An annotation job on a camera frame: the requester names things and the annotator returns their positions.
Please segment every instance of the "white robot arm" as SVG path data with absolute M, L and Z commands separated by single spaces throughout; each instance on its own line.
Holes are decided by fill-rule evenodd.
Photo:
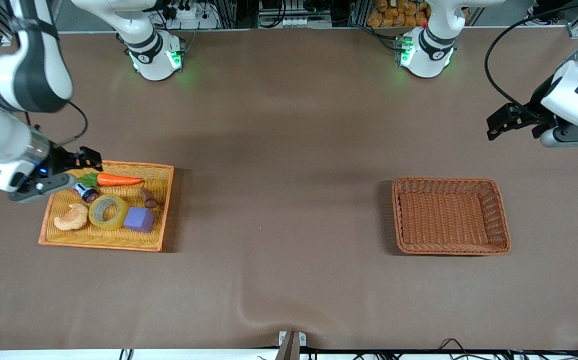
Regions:
M 73 185 L 63 174 L 68 169 L 102 167 L 99 153 L 85 147 L 69 153 L 13 116 L 56 112 L 73 89 L 46 0 L 11 0 L 8 10 L 19 49 L 0 54 L 0 189 L 25 202 Z
M 491 7 L 505 0 L 428 0 L 431 16 L 426 27 L 415 27 L 403 34 L 396 45 L 396 63 L 421 78 L 433 78 L 449 64 L 453 44 L 465 25 L 462 7 Z
M 73 0 L 114 27 L 129 48 L 133 66 L 148 80 L 163 80 L 183 63 L 182 41 L 155 30 L 141 10 L 156 0 Z M 102 170 L 98 152 L 81 147 L 71 153 L 24 125 L 14 112 L 52 113 L 73 93 L 62 59 L 58 32 L 46 0 L 10 0 L 10 26 L 19 49 L 0 55 L 0 189 L 24 203 L 71 187 L 75 178 L 63 172 L 92 167 Z
M 537 125 L 533 137 L 548 148 L 578 146 L 578 50 L 525 105 L 506 104 L 487 119 L 492 141 L 508 130 Z
M 154 7 L 156 0 L 72 0 L 73 4 L 98 16 L 120 34 L 133 66 L 147 80 L 164 80 L 182 71 L 184 43 L 165 30 L 155 30 L 141 10 Z

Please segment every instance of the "wicker tray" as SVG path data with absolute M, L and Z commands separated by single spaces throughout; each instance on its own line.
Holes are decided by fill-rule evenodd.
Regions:
M 159 203 L 158 207 L 152 209 L 156 215 L 152 230 L 144 233 L 135 232 L 124 227 L 112 231 L 103 230 L 93 226 L 90 222 L 79 230 L 59 230 L 53 225 L 53 218 L 64 215 L 69 210 L 69 204 L 83 203 L 74 191 L 67 189 L 54 193 L 49 197 L 38 244 L 73 246 L 76 248 L 161 251 L 171 197 L 174 167 L 143 162 L 104 161 L 103 168 L 106 173 L 144 179 L 143 183 L 138 185 L 97 186 L 95 189 L 100 195 L 115 194 L 124 199 L 131 207 L 139 208 L 144 207 L 144 202 L 142 196 L 138 193 L 138 189 L 145 187 L 152 191 Z M 92 169 L 68 171 L 68 173 L 76 177 L 94 172 Z
M 392 202 L 403 253 L 505 255 L 511 250 L 502 196 L 493 180 L 399 177 Z

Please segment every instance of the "cable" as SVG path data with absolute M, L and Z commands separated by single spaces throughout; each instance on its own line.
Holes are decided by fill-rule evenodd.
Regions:
M 122 349 L 120 350 L 120 357 L 118 358 L 118 360 L 122 360 L 122 356 L 124 355 L 124 350 Z M 127 351 L 127 358 L 126 360 L 131 360 L 133 358 L 133 349 L 128 349 L 129 351 Z
M 260 27 L 264 27 L 265 29 L 271 29 L 274 27 L 277 27 L 278 25 L 280 25 L 280 23 L 282 23 L 282 21 L 284 20 L 284 16 L 287 14 L 287 3 L 286 0 L 280 0 L 280 7 L 278 7 L 278 18 L 275 19 L 275 21 L 273 23 L 271 23 L 271 25 L 262 25 L 260 23 Z
M 74 135 L 73 137 L 67 137 L 67 139 L 64 139 L 63 141 L 60 141 L 58 143 L 59 146 L 65 146 L 69 143 L 72 143 L 74 141 L 76 141 L 77 139 L 80 139 L 80 137 L 82 137 L 82 135 L 85 134 L 85 132 L 87 132 L 88 129 L 88 119 L 86 114 L 82 111 L 82 109 L 80 109 L 77 105 L 75 105 L 74 103 L 72 103 L 71 101 L 68 102 L 69 105 L 71 105 L 75 110 L 78 110 L 78 112 L 82 115 L 82 118 L 84 120 L 84 127 L 82 128 L 82 131 L 79 132 L 77 135 Z
M 185 46 L 185 47 L 184 47 L 184 52 L 183 52 L 183 54 L 186 54 L 186 53 L 189 52 L 189 50 L 191 50 L 191 46 L 193 46 L 193 41 L 195 40 L 195 35 L 196 35 L 196 34 L 198 34 L 198 31 L 197 31 L 197 30 L 195 30 L 195 31 L 193 32 L 193 37 L 191 37 L 191 41 L 189 41 L 189 46 Z
M 444 339 L 444 341 L 442 342 L 442 345 L 440 345 L 438 350 L 444 349 L 444 347 L 448 346 L 448 344 L 450 344 L 451 342 L 454 342 L 457 346 L 459 346 L 460 350 L 462 350 L 465 354 L 467 353 L 467 351 L 464 350 L 464 347 L 462 346 L 462 344 L 460 344 L 460 342 L 458 340 L 454 339 L 453 337 L 450 337 L 448 339 Z
M 233 27 L 235 27 L 235 26 L 238 24 L 238 22 L 235 21 L 235 20 L 233 20 L 232 18 L 227 18 L 226 16 L 224 16 L 223 14 L 221 14 L 221 13 L 218 11 L 217 7 L 214 6 L 213 4 L 209 4 L 209 7 L 211 7 L 211 12 L 212 12 L 212 13 L 218 15 L 220 18 L 222 18 L 222 20 L 229 21 L 229 22 L 230 22 L 230 23 L 229 23 L 229 26 L 230 26 L 230 27 L 233 28 Z
M 472 353 L 465 353 L 464 355 L 460 355 L 458 357 L 451 356 L 451 358 L 453 360 L 458 360 L 458 359 L 462 359 L 462 358 L 469 358 L 469 357 L 480 359 L 480 360 L 491 360 L 490 358 L 482 357 L 482 356 L 478 356 L 478 355 L 473 355 Z
M 156 13 L 158 13 L 158 16 L 160 16 L 160 20 L 162 20 L 162 25 L 165 27 L 165 30 L 168 30 L 167 21 L 165 20 L 164 16 L 162 16 L 159 10 L 156 10 Z
M 527 109 L 524 105 L 520 104 L 517 100 L 515 100 L 514 98 L 512 98 L 512 96 L 510 96 L 508 93 L 506 93 L 501 87 L 499 87 L 499 85 L 493 80 L 492 76 L 491 76 L 491 72 L 489 71 L 489 66 L 488 66 L 488 60 L 489 57 L 491 55 L 491 52 L 493 50 L 493 48 L 495 47 L 495 45 L 498 43 L 498 41 L 500 41 L 501 38 L 503 38 L 504 35 L 508 34 L 508 32 L 510 32 L 511 30 L 519 27 L 522 24 L 526 24 L 531 20 L 535 20 L 538 17 L 543 17 L 545 15 L 548 14 L 554 14 L 557 12 L 562 12 L 564 10 L 569 10 L 569 9 L 574 9 L 574 8 L 578 8 L 578 5 L 573 5 L 573 6 L 565 6 L 565 7 L 560 7 L 558 9 L 553 9 L 551 11 L 545 11 L 541 14 L 538 15 L 534 15 L 534 16 L 530 16 L 528 18 L 525 18 L 519 22 L 514 23 L 513 25 L 507 27 L 503 32 L 501 32 L 501 34 L 499 34 L 497 36 L 497 38 L 495 38 L 495 40 L 491 43 L 491 46 L 489 47 L 488 51 L 487 51 L 487 55 L 485 55 L 485 73 L 487 74 L 487 79 L 489 80 L 489 82 L 491 83 L 491 85 L 497 90 L 497 92 L 499 92 L 502 96 L 504 96 L 508 101 L 511 101 L 516 107 L 518 107 L 519 109 L 521 109 L 523 112 L 526 112 L 527 114 L 529 114 L 530 116 L 534 117 L 535 119 L 538 119 L 539 121 L 543 121 L 545 123 L 548 122 L 547 119 L 543 118 L 542 116 L 538 116 L 537 114 L 535 114 L 534 112 L 530 111 L 529 109 Z
M 362 29 L 364 30 L 364 32 L 367 32 L 371 35 L 373 35 L 376 39 L 378 39 L 378 41 L 382 44 L 382 46 L 384 46 L 385 48 L 391 50 L 391 51 L 395 51 L 396 53 L 402 53 L 403 50 L 401 48 L 394 48 L 391 45 L 387 44 L 384 39 L 389 39 L 391 41 L 394 40 L 395 37 L 391 37 L 391 36 L 387 36 L 387 35 L 382 35 L 382 34 L 378 34 L 377 32 L 375 32 L 375 30 L 373 30 L 372 27 L 364 27 L 362 25 L 357 25 L 357 23 L 351 25 L 352 28 L 358 28 L 358 29 Z
M 330 21 L 331 24 L 337 24 L 337 23 L 341 23 L 343 21 L 346 21 L 350 18 L 350 15 L 347 16 L 346 18 L 343 18 L 342 20 L 336 20 L 336 21 Z

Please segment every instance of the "brown tablecloth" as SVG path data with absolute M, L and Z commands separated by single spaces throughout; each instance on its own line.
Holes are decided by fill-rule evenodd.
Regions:
M 203 32 L 163 82 L 113 34 L 63 35 L 90 119 L 77 145 L 177 168 L 168 253 L 39 246 L 46 202 L 0 192 L 0 349 L 259 347 L 291 329 L 313 347 L 577 349 L 578 148 L 487 140 L 499 32 L 464 30 L 435 79 L 359 30 Z M 492 72 L 526 101 L 577 44 L 514 30 Z M 57 141 L 81 127 L 69 107 L 31 118 Z M 398 253 L 388 181 L 405 175 L 496 180 L 511 253 Z

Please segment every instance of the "purple foam block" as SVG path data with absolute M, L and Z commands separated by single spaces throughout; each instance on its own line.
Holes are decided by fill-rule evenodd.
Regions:
M 149 209 L 131 207 L 127 217 L 124 219 L 124 226 L 133 231 L 148 233 L 151 231 L 155 219 L 156 216 Z

